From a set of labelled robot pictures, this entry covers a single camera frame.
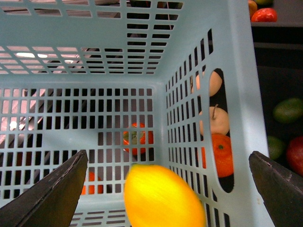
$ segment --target plastic basket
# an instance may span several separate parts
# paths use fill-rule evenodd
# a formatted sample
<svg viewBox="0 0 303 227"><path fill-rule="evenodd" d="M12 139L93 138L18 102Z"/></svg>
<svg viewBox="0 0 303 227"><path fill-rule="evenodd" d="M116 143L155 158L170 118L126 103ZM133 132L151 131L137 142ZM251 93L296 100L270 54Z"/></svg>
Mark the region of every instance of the plastic basket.
<svg viewBox="0 0 303 227"><path fill-rule="evenodd" d="M208 226L273 226L248 163L267 143L247 1L0 0L0 18L0 206L85 149L100 179L87 174L95 193L80 197L71 226L129 227L123 190L135 162L183 177ZM212 155L215 69L230 120L231 192ZM152 131L153 144L124 145L132 123L144 123L133 130ZM146 152L125 150L135 147Z"/></svg>

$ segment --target tangerine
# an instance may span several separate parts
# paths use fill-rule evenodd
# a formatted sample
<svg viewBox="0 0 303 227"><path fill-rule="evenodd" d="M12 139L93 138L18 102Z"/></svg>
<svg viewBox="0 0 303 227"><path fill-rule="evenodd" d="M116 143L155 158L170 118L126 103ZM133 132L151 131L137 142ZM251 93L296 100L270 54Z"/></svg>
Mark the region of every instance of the tangerine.
<svg viewBox="0 0 303 227"><path fill-rule="evenodd" d="M89 181L95 181L95 174L93 172L89 172ZM98 185L98 194L103 193L103 185ZM81 195L86 194L86 186L83 186ZM89 195L95 194L95 186L89 185Z"/></svg>
<svg viewBox="0 0 303 227"><path fill-rule="evenodd" d="M212 141L218 177L232 175L233 161L231 138L222 134L213 134Z"/></svg>

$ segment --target lime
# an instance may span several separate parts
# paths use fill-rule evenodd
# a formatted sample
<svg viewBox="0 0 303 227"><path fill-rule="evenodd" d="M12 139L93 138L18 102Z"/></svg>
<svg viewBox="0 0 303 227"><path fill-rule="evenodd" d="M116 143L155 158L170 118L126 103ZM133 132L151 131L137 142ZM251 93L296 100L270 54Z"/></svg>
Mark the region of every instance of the lime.
<svg viewBox="0 0 303 227"><path fill-rule="evenodd" d="M267 145L272 160L279 158L286 149L286 144L275 136L267 136Z"/></svg>
<svg viewBox="0 0 303 227"><path fill-rule="evenodd" d="M303 100L289 98L278 103L273 110L273 117L280 123L293 123L303 116Z"/></svg>

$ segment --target orange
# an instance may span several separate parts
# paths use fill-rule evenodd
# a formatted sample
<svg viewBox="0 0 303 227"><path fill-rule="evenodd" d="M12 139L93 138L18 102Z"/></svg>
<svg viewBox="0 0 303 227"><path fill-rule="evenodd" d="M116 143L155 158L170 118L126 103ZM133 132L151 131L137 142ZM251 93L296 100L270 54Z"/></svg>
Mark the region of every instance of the orange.
<svg viewBox="0 0 303 227"><path fill-rule="evenodd" d="M89 172L89 181L95 181L95 174L93 172ZM103 185L98 185L98 194L103 193ZM86 194L86 186L83 186L81 195ZM89 195L95 194L95 186L89 185Z"/></svg>
<svg viewBox="0 0 303 227"><path fill-rule="evenodd" d="M196 193L173 171L135 164L125 181L125 209L132 227L204 227Z"/></svg>
<svg viewBox="0 0 303 227"><path fill-rule="evenodd" d="M213 134L214 160L218 177L226 177L233 174L231 138L222 134Z"/></svg>

